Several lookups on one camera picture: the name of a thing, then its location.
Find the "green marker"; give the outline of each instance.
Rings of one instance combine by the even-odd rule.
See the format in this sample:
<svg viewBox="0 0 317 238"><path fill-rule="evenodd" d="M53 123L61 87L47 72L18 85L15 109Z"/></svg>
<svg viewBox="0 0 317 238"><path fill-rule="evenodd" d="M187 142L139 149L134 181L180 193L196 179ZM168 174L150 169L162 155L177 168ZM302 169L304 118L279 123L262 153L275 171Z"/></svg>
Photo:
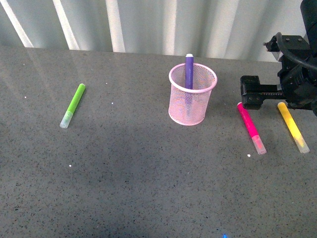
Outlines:
<svg viewBox="0 0 317 238"><path fill-rule="evenodd" d="M63 117L63 120L61 120L61 123L59 125L61 128L68 128L70 120L75 113L76 107L77 107L85 89L86 89L86 86L83 83L79 84L77 91L76 91L73 99L71 100L69 107L67 108L67 111Z"/></svg>

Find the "marker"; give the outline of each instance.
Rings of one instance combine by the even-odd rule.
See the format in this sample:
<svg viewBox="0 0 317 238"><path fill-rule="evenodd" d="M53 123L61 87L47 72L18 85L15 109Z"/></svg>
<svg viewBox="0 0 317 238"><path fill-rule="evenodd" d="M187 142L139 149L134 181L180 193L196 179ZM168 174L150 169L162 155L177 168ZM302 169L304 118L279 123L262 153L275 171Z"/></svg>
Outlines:
<svg viewBox="0 0 317 238"><path fill-rule="evenodd" d="M287 125L289 131L291 132L299 151L301 153L308 153L309 148L308 148L301 132L299 131L296 123L294 122L292 115L289 113L285 103L280 102L279 104L277 104L277 107L278 107L279 111L281 112L281 114L284 118L284 121L286 122L286 125Z"/></svg>
<svg viewBox="0 0 317 238"><path fill-rule="evenodd" d="M70 120L75 113L76 107L77 107L85 89L86 89L86 86L83 83L79 84L77 91L76 91L73 99L71 100L68 108L67 108L67 111L63 117L63 120L61 120L61 123L59 125L61 128L68 128Z"/></svg>
<svg viewBox="0 0 317 238"><path fill-rule="evenodd" d="M266 149L261 141L261 138L259 136L259 133L254 126L252 119L246 109L243 108L242 103L238 103L237 108L241 114L241 117L244 121L244 124L246 125L246 128L252 138L252 141L254 143L254 146L256 147L256 150L259 155L263 155L266 153Z"/></svg>
<svg viewBox="0 0 317 238"><path fill-rule="evenodd" d="M186 55L185 65L186 65L185 88L193 89L194 57L192 54Z"/></svg>

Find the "pink marker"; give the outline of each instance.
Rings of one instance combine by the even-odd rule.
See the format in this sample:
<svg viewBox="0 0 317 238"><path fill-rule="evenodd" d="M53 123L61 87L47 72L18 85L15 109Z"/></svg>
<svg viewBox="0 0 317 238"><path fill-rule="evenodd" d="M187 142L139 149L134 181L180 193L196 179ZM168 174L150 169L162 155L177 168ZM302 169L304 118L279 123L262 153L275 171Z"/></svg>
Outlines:
<svg viewBox="0 0 317 238"><path fill-rule="evenodd" d="M242 103L238 103L237 108L241 114L241 117L244 121L244 124L246 125L246 128L252 138L252 141L254 143L254 146L256 147L256 150L259 155L263 155L266 153L266 149L260 139L259 133L254 126L252 119L246 109L243 108Z"/></svg>

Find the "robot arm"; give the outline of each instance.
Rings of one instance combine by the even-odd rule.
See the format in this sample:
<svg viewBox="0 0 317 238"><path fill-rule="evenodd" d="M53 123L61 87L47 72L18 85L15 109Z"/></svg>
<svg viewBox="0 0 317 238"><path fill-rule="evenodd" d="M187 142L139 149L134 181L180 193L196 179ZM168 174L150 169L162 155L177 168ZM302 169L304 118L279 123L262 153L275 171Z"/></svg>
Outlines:
<svg viewBox="0 0 317 238"><path fill-rule="evenodd" d="M282 63L278 85L262 85L258 76L242 76L241 97L246 109L260 109L265 99L285 99L288 108L312 110L317 116L317 1L303 0L302 16L310 44L301 36L278 32L264 43Z"/></svg>

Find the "cable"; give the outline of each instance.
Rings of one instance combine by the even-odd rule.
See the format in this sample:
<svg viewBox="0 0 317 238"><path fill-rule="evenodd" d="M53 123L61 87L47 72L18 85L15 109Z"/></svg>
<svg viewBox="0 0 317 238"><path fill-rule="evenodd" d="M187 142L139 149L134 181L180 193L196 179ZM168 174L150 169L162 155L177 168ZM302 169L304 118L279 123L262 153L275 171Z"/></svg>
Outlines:
<svg viewBox="0 0 317 238"><path fill-rule="evenodd" d="M284 45L284 42L282 40L282 34L280 32L276 33L276 42L277 45L280 49L280 51L288 58L290 59L292 62L299 64L300 66L307 68L307 69L311 69L314 71L317 71L317 66L310 64L306 61L303 61L301 58L297 57L296 55L294 55L293 53L291 53Z"/></svg>

